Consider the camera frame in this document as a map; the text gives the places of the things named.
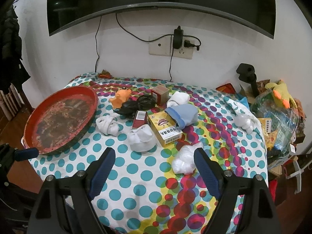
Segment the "orange rubber animal toy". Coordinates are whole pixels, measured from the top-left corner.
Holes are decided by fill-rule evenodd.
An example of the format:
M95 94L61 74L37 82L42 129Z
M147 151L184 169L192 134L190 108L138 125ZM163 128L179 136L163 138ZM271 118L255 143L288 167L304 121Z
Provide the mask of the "orange rubber animal toy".
M123 87L121 90L116 92L115 97L112 97L108 100L108 102L112 103L114 109L120 108L122 103L126 102L131 95L131 90Z

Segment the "wall socket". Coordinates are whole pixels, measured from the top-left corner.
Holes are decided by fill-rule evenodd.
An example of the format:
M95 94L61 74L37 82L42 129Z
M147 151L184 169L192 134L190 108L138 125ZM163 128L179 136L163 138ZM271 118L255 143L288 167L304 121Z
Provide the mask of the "wall socket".
M151 35L149 36L149 40L154 40L159 38L162 35ZM172 40L173 36L166 36L157 41L149 43L149 54L150 55L162 55L162 56L171 56L172 54ZM174 50L174 57L184 58L184 59L192 59L194 47L184 47L184 41L189 40L192 44L194 44L194 39L183 37L182 46L179 49Z

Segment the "tablecloth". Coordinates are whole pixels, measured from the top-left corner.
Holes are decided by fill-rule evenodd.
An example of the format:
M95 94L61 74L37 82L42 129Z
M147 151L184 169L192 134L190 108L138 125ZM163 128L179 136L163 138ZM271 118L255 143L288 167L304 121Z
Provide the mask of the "tablecloth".
M183 130L181 140L167 148L157 147L144 153L130 150L127 133L132 121L116 115L119 122L117 137L104 136L96 127L95 119L113 114L108 99L122 87L132 90L132 98L149 94L150 88L165 85L170 94L175 91L190 94L190 102L199 109L198 122ZM74 175L99 159L106 147L116 151L116 161L110 175L92 204L99 220L119 232L149 234L200 233L207 225L216 199L207 191L199 173L174 174L171 163L185 144L203 142L210 159L237 176L253 177L261 174L267 182L266 149L261 136L245 130L233 122L235 96L203 87L141 78L114 78L104 80L95 73L77 76L66 87L88 85L98 94L98 107L92 126L72 148L54 156L39 155L30 160L37 174L44 180L53 174L56 178ZM149 114L161 111L157 106ZM234 232L243 197L239 196L228 233Z

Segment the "red tray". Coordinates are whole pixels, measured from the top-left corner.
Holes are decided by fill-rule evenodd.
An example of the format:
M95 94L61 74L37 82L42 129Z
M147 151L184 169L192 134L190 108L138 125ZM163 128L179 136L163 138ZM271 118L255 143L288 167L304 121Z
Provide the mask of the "red tray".
M73 86L55 92L28 118L25 148L55 154L72 147L92 124L97 104L96 91L91 87Z

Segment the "screw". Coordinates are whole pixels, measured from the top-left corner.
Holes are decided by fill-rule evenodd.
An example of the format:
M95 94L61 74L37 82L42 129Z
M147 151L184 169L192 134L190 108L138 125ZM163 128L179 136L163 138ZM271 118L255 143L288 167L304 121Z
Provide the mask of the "screw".
M233 173L232 173L230 170L225 170L225 171L224 171L224 175L225 175L226 177L230 177L230 176L233 175Z
M83 175L85 175L85 171L81 170L81 171L78 171L76 174L78 177L82 177Z
M54 176L53 175L49 175L48 177L46 177L46 180L47 181L51 181L51 180L53 180L54 179Z
M259 181L263 180L263 177L262 177L260 174L257 174L257 175L255 176L255 178L256 178L257 180L259 180Z

